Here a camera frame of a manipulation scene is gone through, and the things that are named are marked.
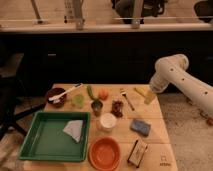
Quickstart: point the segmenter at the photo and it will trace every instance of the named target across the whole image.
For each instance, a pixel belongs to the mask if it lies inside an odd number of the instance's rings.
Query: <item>chair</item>
[[[40,104],[36,107],[31,107],[26,111],[15,114],[15,107],[18,103],[20,103],[19,99],[17,98],[17,78],[16,75],[9,75],[7,70],[10,71],[10,69],[6,69],[5,66],[3,66],[3,69],[0,69],[0,141],[11,126],[25,136],[27,131],[19,126],[17,121],[36,112],[37,110],[44,108],[45,106],[45,104]]]
[[[111,0],[112,8],[119,14],[120,17],[124,18],[125,24],[131,24],[133,11],[134,11],[134,0]],[[143,10],[141,17],[153,16],[157,17],[164,13],[165,0],[144,0]]]
[[[205,23],[211,22],[213,18],[213,0],[199,1],[194,5],[198,18]]]

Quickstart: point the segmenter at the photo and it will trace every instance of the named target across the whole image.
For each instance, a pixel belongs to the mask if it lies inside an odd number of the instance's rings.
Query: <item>floor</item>
[[[206,124],[200,110],[182,93],[158,95],[168,134],[180,171],[212,171],[213,168],[213,127]],[[31,104],[41,103],[43,98],[31,98]],[[17,112],[29,106],[28,100],[17,107]],[[28,129],[32,115],[19,123]],[[17,155],[24,138],[10,130],[0,142],[0,171],[21,171]]]
[[[145,23],[202,23],[194,12],[194,4],[200,0],[167,0],[165,12],[156,17],[146,17]],[[64,24],[65,7],[63,0],[35,1],[44,24]],[[37,25],[30,0],[0,0],[0,25],[2,27],[24,27]],[[123,24],[112,9],[111,0],[84,0],[83,17],[86,23]]]

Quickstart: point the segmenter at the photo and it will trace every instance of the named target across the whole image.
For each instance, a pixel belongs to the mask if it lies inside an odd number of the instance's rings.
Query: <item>black cabinet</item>
[[[187,72],[213,85],[212,39],[212,31],[1,35],[24,52],[20,75],[36,95],[56,82],[149,83],[155,61],[176,53],[189,58]]]

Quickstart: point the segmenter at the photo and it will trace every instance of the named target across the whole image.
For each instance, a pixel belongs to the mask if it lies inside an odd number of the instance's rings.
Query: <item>black chair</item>
[[[22,84],[21,80],[17,78],[17,70],[21,63],[21,58],[15,55],[11,55],[3,43],[0,42],[0,141],[8,131],[9,127],[14,127],[22,135],[26,135],[22,127],[17,124],[19,119],[30,115],[37,110],[43,109],[45,104],[38,105],[36,107],[30,106],[26,111],[15,114],[15,108],[20,100],[18,99],[17,85]]]
[[[198,18],[205,23],[211,22],[213,18],[213,0],[205,0],[197,2],[194,10]]]
[[[19,119],[44,108],[44,104],[41,104],[15,114],[15,107],[19,103],[19,100],[16,97],[14,85],[13,78],[0,79],[0,140],[4,137],[5,133],[11,126],[25,136],[27,131],[20,127],[16,122]]]

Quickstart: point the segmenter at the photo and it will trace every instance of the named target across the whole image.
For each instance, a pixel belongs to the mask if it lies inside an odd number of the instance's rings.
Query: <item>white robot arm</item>
[[[188,66],[188,58],[183,54],[158,59],[150,88],[161,93],[172,83],[206,114],[213,116],[213,87],[188,74],[185,71]]]

